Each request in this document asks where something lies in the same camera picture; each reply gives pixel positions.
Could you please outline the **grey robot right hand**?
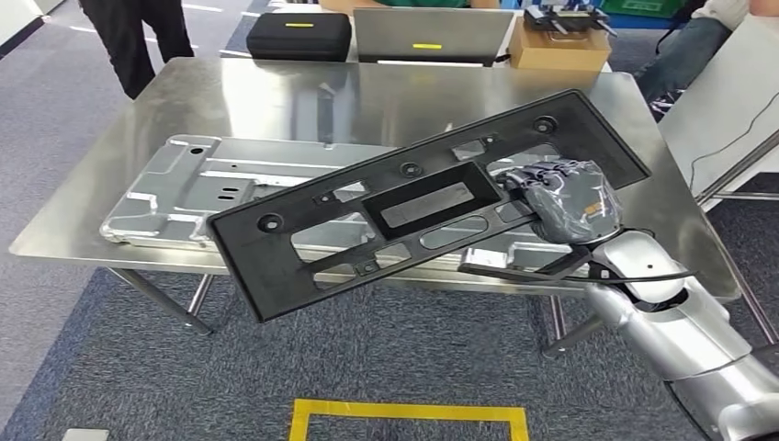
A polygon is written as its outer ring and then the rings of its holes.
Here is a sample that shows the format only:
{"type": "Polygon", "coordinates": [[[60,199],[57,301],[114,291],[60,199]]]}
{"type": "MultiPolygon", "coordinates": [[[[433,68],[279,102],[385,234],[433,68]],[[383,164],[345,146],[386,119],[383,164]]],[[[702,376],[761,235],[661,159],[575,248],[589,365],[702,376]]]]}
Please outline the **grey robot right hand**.
{"type": "Polygon", "coordinates": [[[548,243],[584,245],[622,228],[616,193],[593,161],[556,159],[497,170],[493,179],[536,214],[531,228],[548,243]]]}

